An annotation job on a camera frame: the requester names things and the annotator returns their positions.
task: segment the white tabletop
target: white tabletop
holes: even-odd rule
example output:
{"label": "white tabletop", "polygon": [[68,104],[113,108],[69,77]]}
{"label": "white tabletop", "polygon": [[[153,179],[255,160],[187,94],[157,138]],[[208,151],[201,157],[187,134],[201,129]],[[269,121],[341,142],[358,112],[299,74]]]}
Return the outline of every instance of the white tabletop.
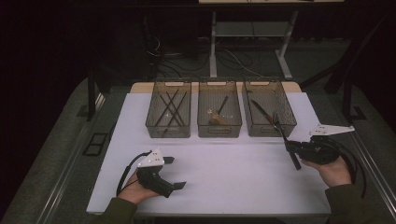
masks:
{"label": "white tabletop", "polygon": [[[307,141],[318,117],[305,93],[287,93],[297,126],[290,140]],[[127,95],[97,178],[88,213],[105,211],[115,197],[120,177],[138,154],[157,147],[175,157],[160,176],[170,183],[187,181],[168,199],[141,203],[138,215],[281,217],[330,214],[327,186],[318,172],[303,165],[295,170],[281,138],[250,137],[242,96],[244,124],[238,138],[199,138],[196,124],[198,96],[191,96],[191,137],[152,139],[145,126],[150,93]]]}

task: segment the sleeve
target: sleeve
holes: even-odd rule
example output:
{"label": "sleeve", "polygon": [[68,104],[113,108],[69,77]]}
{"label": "sleeve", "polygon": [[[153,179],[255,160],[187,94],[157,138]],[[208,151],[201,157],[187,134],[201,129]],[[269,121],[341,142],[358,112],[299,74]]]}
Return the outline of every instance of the sleeve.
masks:
{"label": "sleeve", "polygon": [[121,198],[113,198],[106,211],[96,217],[91,224],[130,224],[137,206]]}
{"label": "sleeve", "polygon": [[388,223],[361,198],[354,185],[341,185],[326,189],[332,214],[331,224],[383,224]]}

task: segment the cable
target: cable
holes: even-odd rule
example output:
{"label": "cable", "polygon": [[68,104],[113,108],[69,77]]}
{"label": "cable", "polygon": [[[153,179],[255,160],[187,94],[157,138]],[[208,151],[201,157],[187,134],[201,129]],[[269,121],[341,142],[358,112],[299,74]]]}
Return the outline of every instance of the cable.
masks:
{"label": "cable", "polygon": [[251,57],[250,56],[248,56],[246,53],[244,53],[244,52],[238,52],[238,53],[240,53],[240,54],[242,54],[242,55],[244,55],[247,59],[248,59],[248,63],[242,63],[241,62],[241,60],[239,60],[238,59],[238,61],[236,61],[235,62],[235,60],[228,60],[228,59],[226,59],[226,58],[223,58],[225,61],[227,61],[227,62],[229,62],[229,63],[234,63],[234,64],[238,64],[238,65],[244,65],[244,66],[251,66],[251,65],[253,65],[253,60],[251,59]]}
{"label": "cable", "polygon": [[237,61],[245,70],[247,70],[249,73],[254,74],[254,75],[257,75],[257,76],[259,76],[259,77],[264,77],[263,75],[258,74],[258,73],[255,73],[255,72],[251,71],[250,69],[246,68],[246,67],[235,57],[235,55],[233,55],[229,50],[227,50],[227,49],[223,49],[223,50],[227,51],[231,56],[233,56],[233,57],[236,59],[236,61]]}
{"label": "cable", "polygon": [[150,54],[150,55],[152,55],[152,56],[160,57],[161,54],[158,52],[158,49],[159,49],[160,46],[161,46],[161,42],[160,42],[160,40],[159,40],[157,37],[155,37],[155,36],[153,36],[153,37],[157,40],[158,45],[157,45],[157,47],[156,47],[155,50],[154,50],[155,53],[151,52],[150,50],[147,50],[147,53]]}
{"label": "cable", "polygon": [[113,137],[113,133],[114,133],[114,129],[116,128],[116,125],[117,125],[117,122],[115,122],[115,123],[113,124],[113,126],[112,126],[111,129],[110,129],[110,132],[108,133],[108,139],[109,139],[109,141],[111,141],[111,138]]}
{"label": "cable", "polygon": [[201,70],[203,67],[205,67],[205,65],[206,65],[206,63],[207,63],[208,60],[209,60],[209,55],[207,55],[207,56],[205,57],[204,63],[203,63],[201,66],[199,66],[199,67],[197,67],[197,68],[189,68],[189,69],[188,69],[188,68],[181,67],[180,65],[178,65],[178,64],[176,64],[176,63],[172,63],[172,62],[167,61],[167,60],[164,60],[164,62],[165,62],[165,63],[171,63],[172,65],[174,65],[174,66],[180,68],[181,70],[189,71],[189,72],[194,72],[194,71]]}
{"label": "cable", "polygon": [[132,181],[131,183],[125,185],[125,186],[121,189],[120,192],[122,192],[124,189],[128,188],[128,187],[131,186],[132,184],[136,183],[137,181],[138,181],[138,179],[136,179],[136,180]]}
{"label": "cable", "polygon": [[217,54],[216,53],[216,59],[224,66],[224,67],[226,67],[226,68],[229,68],[229,69],[232,69],[232,70],[236,70],[236,71],[239,71],[239,70],[243,70],[244,68],[243,67],[241,67],[241,66],[238,66],[237,68],[233,68],[233,67],[231,67],[231,66],[229,66],[229,65],[227,65],[223,60],[225,60],[222,56],[220,56],[220,54]]}
{"label": "cable", "polygon": [[367,190],[367,179],[366,179],[366,174],[364,173],[363,170],[363,166],[361,165],[361,163],[359,162],[358,158],[356,158],[356,156],[344,145],[342,145],[341,143],[328,138],[329,141],[335,143],[337,146],[339,146],[341,149],[343,149],[350,157],[352,157],[353,161],[355,162],[355,168],[352,167],[352,163],[349,161],[349,165],[348,163],[346,165],[348,165],[349,170],[352,170],[353,172],[351,173],[351,179],[353,182],[356,181],[356,176],[358,173],[358,168],[361,170],[361,177],[362,177],[362,181],[363,181],[363,189],[361,191],[361,197],[364,198],[365,194],[366,194],[366,190]]}
{"label": "cable", "polygon": [[144,153],[142,153],[142,154],[136,156],[136,157],[131,161],[131,163],[129,163],[129,165],[128,165],[127,167],[125,167],[125,170],[124,170],[124,172],[123,172],[123,174],[122,174],[122,176],[121,176],[119,185],[117,186],[117,192],[116,192],[116,193],[117,193],[117,194],[116,194],[117,196],[118,196],[118,195],[120,194],[120,192],[123,190],[123,187],[122,187],[123,182],[125,181],[125,178],[126,178],[126,176],[128,175],[129,171],[131,170],[131,167],[132,167],[132,165],[134,164],[134,162],[137,161],[140,157],[148,156],[150,153],[151,153],[151,151],[150,151],[150,152],[144,152]]}

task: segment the hand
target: hand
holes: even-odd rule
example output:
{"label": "hand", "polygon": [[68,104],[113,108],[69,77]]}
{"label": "hand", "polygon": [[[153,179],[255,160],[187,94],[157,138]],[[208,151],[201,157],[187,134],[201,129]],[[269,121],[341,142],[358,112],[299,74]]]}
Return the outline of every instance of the hand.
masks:
{"label": "hand", "polygon": [[158,193],[151,189],[145,189],[139,184],[136,172],[137,170],[135,170],[131,177],[129,177],[125,185],[126,187],[124,187],[118,197],[131,203],[139,204],[148,198],[159,196]]}
{"label": "hand", "polygon": [[324,183],[330,188],[352,183],[347,169],[347,164],[341,157],[338,157],[334,162],[325,165],[319,165],[311,161],[304,160],[302,160],[302,163],[318,170]]}

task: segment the black cable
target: black cable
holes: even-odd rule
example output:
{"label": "black cable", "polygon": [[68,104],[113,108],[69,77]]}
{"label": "black cable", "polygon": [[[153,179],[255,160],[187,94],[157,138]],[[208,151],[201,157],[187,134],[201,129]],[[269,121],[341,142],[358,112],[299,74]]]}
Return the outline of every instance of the black cable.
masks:
{"label": "black cable", "polygon": [[342,145],[341,143],[339,143],[339,142],[337,142],[337,141],[335,141],[335,140],[333,140],[333,139],[330,139],[330,138],[329,138],[329,140],[330,140],[331,142],[335,143],[337,146],[339,146],[339,147],[340,147],[341,149],[343,149],[345,152],[347,152],[347,153],[350,155],[350,157],[352,157],[352,159],[354,160],[354,162],[356,162],[357,167],[356,167],[356,170],[355,170],[355,175],[356,175],[356,173],[358,172],[358,168],[361,170],[361,177],[362,177],[362,181],[363,181],[363,189],[362,189],[362,191],[361,191],[361,197],[364,198],[364,196],[365,196],[365,194],[366,194],[366,190],[367,190],[367,179],[366,179],[366,174],[365,174],[365,172],[364,172],[363,166],[362,166],[361,163],[359,162],[358,158],[357,158],[347,147],[345,147],[344,145]]}
{"label": "black cable", "polygon": [[136,183],[137,181],[138,181],[138,179],[136,179],[136,180],[132,181],[131,183],[125,185],[125,186],[121,189],[120,192],[122,192],[124,189],[128,188],[128,187],[131,186],[132,184]]}
{"label": "black cable", "polygon": [[352,184],[355,184],[357,170],[354,169],[352,162],[350,161],[349,157],[345,153],[341,153],[341,158],[343,158],[343,160],[346,163]]}
{"label": "black cable", "polygon": [[244,55],[248,59],[248,63],[243,63],[239,58],[236,58],[236,55],[232,54],[228,49],[219,49],[219,50],[223,50],[227,53],[227,55],[230,55],[231,60],[224,58],[224,60],[226,60],[230,63],[238,64],[238,65],[245,66],[245,67],[249,67],[249,66],[253,65],[253,59],[244,52],[238,51],[239,54]]}
{"label": "black cable", "polygon": [[111,127],[110,132],[108,133],[108,139],[109,139],[108,141],[111,141],[111,137],[113,136],[114,129],[116,128],[116,125],[117,125],[117,122],[115,122],[113,124],[113,126]]}
{"label": "black cable", "polygon": [[197,67],[197,68],[189,68],[189,69],[188,69],[188,68],[184,68],[184,67],[182,67],[182,66],[180,66],[180,65],[178,65],[178,64],[176,64],[176,63],[172,63],[172,62],[167,61],[167,60],[164,60],[164,62],[165,62],[165,63],[171,63],[172,65],[174,65],[174,66],[180,68],[181,70],[189,71],[189,72],[194,72],[194,71],[201,70],[203,67],[205,67],[205,65],[206,65],[206,63],[207,63],[208,60],[209,60],[209,55],[207,55],[207,56],[205,57],[205,61],[204,61],[204,63],[203,63],[201,66],[199,66],[199,67]]}
{"label": "black cable", "polygon": [[151,153],[151,151],[150,151],[150,152],[144,152],[144,153],[142,153],[142,154],[136,156],[136,157],[131,161],[131,163],[129,163],[129,165],[128,165],[127,167],[125,167],[125,170],[124,170],[124,172],[123,172],[123,174],[122,174],[122,176],[121,176],[119,185],[117,186],[117,192],[116,192],[116,193],[117,193],[117,194],[116,194],[117,196],[118,196],[118,195],[120,194],[120,192],[122,191],[122,189],[123,189],[123,187],[122,187],[123,182],[125,181],[126,176],[128,175],[129,171],[131,170],[131,167],[132,167],[132,165],[134,164],[134,162],[137,161],[140,157],[148,156],[150,153]]}
{"label": "black cable", "polygon": [[219,61],[219,63],[221,63],[224,67],[232,69],[232,70],[236,70],[236,71],[240,71],[243,70],[244,68],[241,66],[238,66],[237,68],[231,67],[229,65],[227,65],[223,60],[225,60],[222,56],[220,56],[219,54],[216,53],[216,59]]}

